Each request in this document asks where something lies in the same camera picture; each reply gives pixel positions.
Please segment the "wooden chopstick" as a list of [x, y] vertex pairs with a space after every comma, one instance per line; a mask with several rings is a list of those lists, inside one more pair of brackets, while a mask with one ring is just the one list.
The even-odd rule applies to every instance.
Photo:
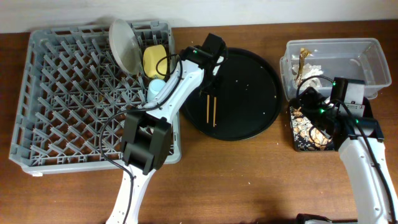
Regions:
[[209, 123], [210, 119], [210, 96], [206, 97], [206, 123]]
[[213, 97], [213, 127], [216, 126], [216, 106], [217, 106], [217, 97]]

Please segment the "white paper napkin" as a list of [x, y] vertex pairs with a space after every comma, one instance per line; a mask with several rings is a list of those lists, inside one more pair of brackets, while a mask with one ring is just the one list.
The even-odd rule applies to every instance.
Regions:
[[[297, 72], [299, 69], [299, 65], [293, 65], [292, 66], [292, 70], [294, 71], [294, 81], [297, 77]], [[310, 65], [309, 63], [304, 65], [304, 70], [303, 70], [303, 79], [306, 78], [310, 78], [310, 77], [314, 77], [317, 75], [323, 75], [323, 70], [322, 70], [322, 66], [321, 65]], [[309, 81], [306, 81], [303, 85], [302, 85], [302, 89], [306, 89], [308, 87], [314, 87], [314, 88], [320, 88], [322, 87], [321, 81], [319, 78], [312, 78]]]

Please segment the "food scraps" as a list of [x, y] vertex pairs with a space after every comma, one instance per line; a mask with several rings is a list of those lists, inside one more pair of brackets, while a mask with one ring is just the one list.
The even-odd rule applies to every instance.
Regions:
[[290, 127], [294, 149], [298, 152], [333, 151], [333, 141], [306, 118], [299, 110], [289, 107]]

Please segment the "gold foil wrapper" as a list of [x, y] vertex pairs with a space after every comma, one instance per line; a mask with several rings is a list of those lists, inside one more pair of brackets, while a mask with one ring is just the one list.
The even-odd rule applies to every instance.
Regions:
[[311, 51], [305, 48], [300, 49], [300, 55], [299, 55], [299, 64], [298, 64], [298, 72], [297, 72], [297, 77], [295, 79], [295, 84], [297, 86], [300, 85], [302, 82], [302, 77], [303, 77], [303, 70], [304, 70], [304, 65], [305, 65], [305, 59], [311, 54]]

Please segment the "light blue plastic cup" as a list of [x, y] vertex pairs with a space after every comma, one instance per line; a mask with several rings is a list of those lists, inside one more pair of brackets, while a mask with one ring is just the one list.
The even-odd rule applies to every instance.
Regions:
[[147, 90], [147, 102], [154, 100], [154, 98], [160, 93], [165, 86], [166, 82], [161, 79], [153, 79], [148, 86]]

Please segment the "yellow bowl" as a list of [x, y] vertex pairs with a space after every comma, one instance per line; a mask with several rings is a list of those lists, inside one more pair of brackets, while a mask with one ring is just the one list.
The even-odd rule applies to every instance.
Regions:
[[163, 45], [154, 45], [145, 49], [143, 66], [144, 72], [149, 78], [161, 80], [165, 78], [168, 69], [166, 56], [167, 53]]

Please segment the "grey round plate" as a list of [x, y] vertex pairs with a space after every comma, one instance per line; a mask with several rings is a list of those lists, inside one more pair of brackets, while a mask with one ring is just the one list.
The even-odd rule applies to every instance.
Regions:
[[109, 28], [109, 44], [120, 69], [125, 73], [137, 75], [141, 70], [142, 52], [135, 33], [126, 21], [113, 21]]

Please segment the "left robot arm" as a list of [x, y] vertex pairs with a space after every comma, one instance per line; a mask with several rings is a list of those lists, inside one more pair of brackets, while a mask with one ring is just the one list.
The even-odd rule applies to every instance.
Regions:
[[208, 34], [202, 45], [189, 46], [177, 57], [175, 70], [160, 93], [143, 108], [123, 111], [123, 163], [109, 160], [123, 170], [123, 179], [107, 223], [138, 222], [150, 179], [169, 154], [173, 119], [195, 89], [207, 87], [214, 80], [228, 59], [228, 48], [221, 37]]

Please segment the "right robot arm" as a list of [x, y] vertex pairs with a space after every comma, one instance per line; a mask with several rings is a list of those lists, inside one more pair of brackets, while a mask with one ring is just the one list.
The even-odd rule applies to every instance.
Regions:
[[384, 135], [364, 95], [365, 82], [331, 79], [331, 95], [313, 87], [290, 104], [331, 138], [353, 189], [358, 223], [397, 223], [397, 194], [386, 164]]

